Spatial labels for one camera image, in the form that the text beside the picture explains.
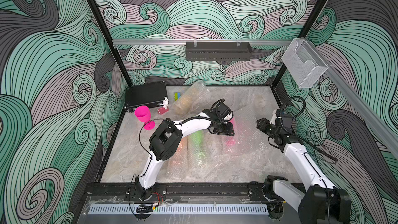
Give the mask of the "pink wine glass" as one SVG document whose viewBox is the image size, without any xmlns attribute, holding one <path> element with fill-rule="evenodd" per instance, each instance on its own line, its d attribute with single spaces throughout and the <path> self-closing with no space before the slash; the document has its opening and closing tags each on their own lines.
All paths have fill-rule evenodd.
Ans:
<svg viewBox="0 0 398 224">
<path fill-rule="evenodd" d="M 144 124 L 145 130 L 152 130 L 155 127 L 155 122 L 151 120 L 151 112 L 148 106 L 139 106 L 134 111 L 135 117 Z"/>
<path fill-rule="evenodd" d="M 233 125 L 233 130 L 235 131 L 236 130 L 236 121 L 235 121 L 234 117 L 231 119 L 230 123 Z M 235 135 L 229 136 L 226 141 L 227 148 L 231 148 L 235 144 L 236 144 Z"/>
</svg>

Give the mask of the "bubble green glass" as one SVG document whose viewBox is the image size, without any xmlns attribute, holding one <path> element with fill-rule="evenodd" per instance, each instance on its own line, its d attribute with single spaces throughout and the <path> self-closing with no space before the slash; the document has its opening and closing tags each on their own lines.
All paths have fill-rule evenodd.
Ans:
<svg viewBox="0 0 398 224">
<path fill-rule="evenodd" d="M 187 137 L 188 162 L 193 168 L 201 168 L 208 165 L 208 154 L 205 147 L 205 134 L 203 130 L 197 131 Z"/>
</svg>

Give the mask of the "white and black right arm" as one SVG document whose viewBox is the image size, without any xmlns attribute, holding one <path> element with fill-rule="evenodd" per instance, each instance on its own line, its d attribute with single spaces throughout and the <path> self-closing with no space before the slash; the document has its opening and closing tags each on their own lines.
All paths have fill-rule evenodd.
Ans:
<svg viewBox="0 0 398 224">
<path fill-rule="evenodd" d="M 281 119 L 261 118 L 257 120 L 257 128 L 273 139 L 276 147 L 293 164 L 305 189 L 299 190 L 284 177 L 269 175 L 265 180 L 265 193 L 286 201 L 296 210 L 303 224 L 349 223 L 351 197 L 321 172 L 298 136 L 284 130 Z"/>
</svg>

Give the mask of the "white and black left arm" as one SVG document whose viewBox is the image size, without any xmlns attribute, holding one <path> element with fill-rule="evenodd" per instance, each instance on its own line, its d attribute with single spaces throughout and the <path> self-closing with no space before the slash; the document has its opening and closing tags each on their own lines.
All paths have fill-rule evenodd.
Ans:
<svg viewBox="0 0 398 224">
<path fill-rule="evenodd" d="M 203 110 L 185 120 L 163 119 L 149 139 L 149 148 L 145 150 L 149 157 L 143 172 L 135 180 L 137 188 L 148 191 L 155 185 L 164 162 L 176 153 L 183 138 L 207 129 L 212 129 L 212 134 L 233 136 L 234 127 L 231 123 L 233 117 L 233 111 L 229 108 L 223 110 L 214 108 Z"/>
</svg>

